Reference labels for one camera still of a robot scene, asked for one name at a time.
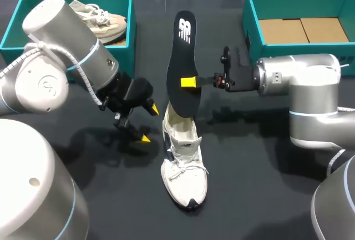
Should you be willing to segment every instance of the black table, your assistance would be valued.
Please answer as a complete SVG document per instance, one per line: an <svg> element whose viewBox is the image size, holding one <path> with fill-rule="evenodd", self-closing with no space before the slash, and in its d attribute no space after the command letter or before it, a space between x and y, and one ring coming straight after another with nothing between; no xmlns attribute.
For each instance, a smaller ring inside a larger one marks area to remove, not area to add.
<svg viewBox="0 0 355 240"><path fill-rule="evenodd" d="M242 63L248 63L240 9L195 15L195 61L201 76L222 71L224 45L240 47ZM150 144L120 143L114 114L99 111L76 85L70 85L68 100L58 111L7 118L38 130L65 162L89 206L88 240L316 239L311 198L334 154L291 144L287 97L203 88L196 125L210 172L207 199L196 212L173 204L160 166L174 16L175 12L137 15L136 74L154 86L160 116L136 109L131 121L150 128ZM342 106L355 106L354 84L350 79L341 82Z"/></svg>

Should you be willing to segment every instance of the white sneaker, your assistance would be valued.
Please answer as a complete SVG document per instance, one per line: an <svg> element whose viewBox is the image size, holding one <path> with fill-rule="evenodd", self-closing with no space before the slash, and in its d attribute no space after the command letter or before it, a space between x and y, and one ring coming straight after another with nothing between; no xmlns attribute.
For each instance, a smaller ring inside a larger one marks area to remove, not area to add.
<svg viewBox="0 0 355 240"><path fill-rule="evenodd" d="M171 104L163 121L165 160L161 176L170 196L180 206L194 209L207 193L207 170L201 156L201 137L192 118L176 114Z"/></svg>
<svg viewBox="0 0 355 240"><path fill-rule="evenodd" d="M96 37L104 44L113 44L125 39L127 19L118 14L109 14L96 4L83 4L74 0L69 5Z"/></svg>

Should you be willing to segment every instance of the open box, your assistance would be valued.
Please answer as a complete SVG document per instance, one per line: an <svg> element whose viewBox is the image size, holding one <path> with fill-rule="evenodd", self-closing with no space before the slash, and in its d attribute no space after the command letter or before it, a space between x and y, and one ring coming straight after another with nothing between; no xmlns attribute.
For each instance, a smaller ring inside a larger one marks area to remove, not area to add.
<svg viewBox="0 0 355 240"><path fill-rule="evenodd" d="M260 57L331 53L355 75L355 0L245 0L243 31Z"/></svg>
<svg viewBox="0 0 355 240"><path fill-rule="evenodd" d="M5 35L0 44L0 53L10 64L23 53L28 38L22 31L22 22L26 15L43 0L19 0ZM133 0L78 0L82 3L95 3L101 9L112 14L127 17L126 41L106 46L107 50L119 62L119 68L134 77L136 20Z"/></svg>

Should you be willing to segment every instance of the black insole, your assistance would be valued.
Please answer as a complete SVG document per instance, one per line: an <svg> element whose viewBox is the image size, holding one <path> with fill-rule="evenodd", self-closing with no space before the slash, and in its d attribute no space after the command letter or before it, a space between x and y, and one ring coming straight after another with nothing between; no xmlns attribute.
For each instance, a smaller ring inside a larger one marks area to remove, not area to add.
<svg viewBox="0 0 355 240"><path fill-rule="evenodd" d="M181 88L181 78L198 76L195 65L196 19L193 13L181 11L174 21L173 48L166 72L166 88L176 113L194 117L200 105L201 88Z"/></svg>

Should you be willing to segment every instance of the teal box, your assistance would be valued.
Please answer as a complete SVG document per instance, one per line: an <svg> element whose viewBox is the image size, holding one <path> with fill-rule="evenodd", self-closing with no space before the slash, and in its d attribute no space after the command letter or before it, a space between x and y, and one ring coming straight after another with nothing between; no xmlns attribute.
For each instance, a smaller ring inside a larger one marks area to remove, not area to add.
<svg viewBox="0 0 355 240"><path fill-rule="evenodd" d="M266 44L258 20L338 18L349 42ZM252 64L260 57L334 54L343 75L355 75L355 0L245 0L242 26Z"/></svg>
<svg viewBox="0 0 355 240"><path fill-rule="evenodd" d="M42 0L19 0L5 35L0 44L0 53L10 64L23 53L28 38L22 31L22 22L26 15ZM78 0L82 3L95 3L101 9L112 14L127 17L126 45L106 46L107 50L119 62L120 70L134 77L136 18L133 0Z"/></svg>

